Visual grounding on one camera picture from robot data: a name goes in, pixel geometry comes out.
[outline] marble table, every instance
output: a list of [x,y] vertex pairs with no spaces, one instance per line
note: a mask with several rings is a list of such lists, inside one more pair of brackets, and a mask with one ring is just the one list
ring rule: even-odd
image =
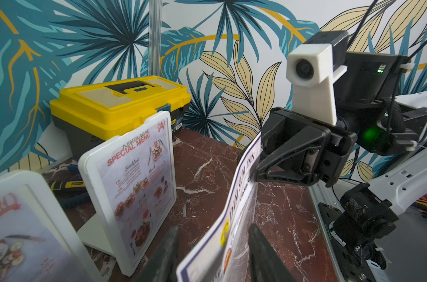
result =
[[[177,134],[173,147],[177,200],[132,277],[121,274],[114,257],[86,247],[106,281],[135,281],[170,226],[180,228],[183,258],[224,208],[239,149],[188,129]],[[70,163],[75,162],[68,160],[43,176],[49,182],[81,180],[67,170]],[[91,202],[65,212],[75,230],[95,214]],[[306,187],[259,184],[254,222],[297,281],[337,281]]]

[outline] camera lens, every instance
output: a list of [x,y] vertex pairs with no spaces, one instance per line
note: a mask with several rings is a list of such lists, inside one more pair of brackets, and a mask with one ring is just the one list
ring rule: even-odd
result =
[[313,67],[306,59],[301,59],[296,64],[296,74],[301,78],[311,79],[313,76]]

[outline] toolbox latch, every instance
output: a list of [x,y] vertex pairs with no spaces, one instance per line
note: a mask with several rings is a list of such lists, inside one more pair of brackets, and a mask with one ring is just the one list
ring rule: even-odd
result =
[[171,104],[165,104],[164,106],[161,106],[160,108],[156,109],[157,112],[160,112],[161,110],[166,110],[171,113]]

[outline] menu holder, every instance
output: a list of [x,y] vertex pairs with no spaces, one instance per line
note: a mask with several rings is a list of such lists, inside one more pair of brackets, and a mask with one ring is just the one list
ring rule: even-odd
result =
[[86,152],[78,168],[97,212],[78,235],[131,276],[176,202],[170,113]]
[[248,269],[248,228],[254,220],[261,133],[248,145],[232,179],[223,212],[176,269],[180,282],[239,282]]
[[102,281],[43,177],[0,176],[0,281]]

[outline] yellow toolbox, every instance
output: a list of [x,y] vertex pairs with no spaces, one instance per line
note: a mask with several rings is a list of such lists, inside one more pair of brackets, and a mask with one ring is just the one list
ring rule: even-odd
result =
[[160,110],[171,113],[173,134],[190,107],[187,87],[159,76],[60,90],[50,101],[55,126],[68,136],[74,159],[116,135],[123,135]]

